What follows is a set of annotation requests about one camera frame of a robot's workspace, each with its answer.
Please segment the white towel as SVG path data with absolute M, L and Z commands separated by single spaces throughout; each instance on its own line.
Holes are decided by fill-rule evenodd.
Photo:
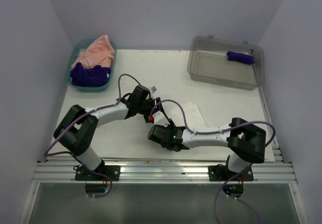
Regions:
M 182 108 L 185 112 L 186 121 L 190 129 L 207 127 L 197 104 L 189 102 L 182 105 Z M 176 126 L 185 126 L 183 115 L 179 107 L 172 110 L 166 110 L 166 114 L 170 119 L 172 119 Z

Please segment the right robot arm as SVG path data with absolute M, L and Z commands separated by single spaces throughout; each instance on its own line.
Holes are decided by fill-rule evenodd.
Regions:
M 192 131 L 173 123 L 154 125 L 147 138 L 175 152 L 206 146 L 229 148 L 233 153 L 227 157 L 224 174 L 230 180 L 237 179 L 249 164 L 265 161 L 266 131 L 241 118 L 233 118 L 224 126 Z

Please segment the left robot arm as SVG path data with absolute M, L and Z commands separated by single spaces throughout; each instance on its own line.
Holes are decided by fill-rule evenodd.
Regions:
M 104 176 L 103 160 L 91 147 L 96 129 L 107 123 L 125 120 L 139 114 L 145 122 L 152 122 L 149 117 L 152 108 L 160 102 L 153 98 L 150 90 L 142 85 L 132 93 L 120 97 L 116 103 L 98 108 L 83 108 L 73 105 L 56 128 L 53 137 L 62 146 L 87 167 L 87 174 L 93 180 Z

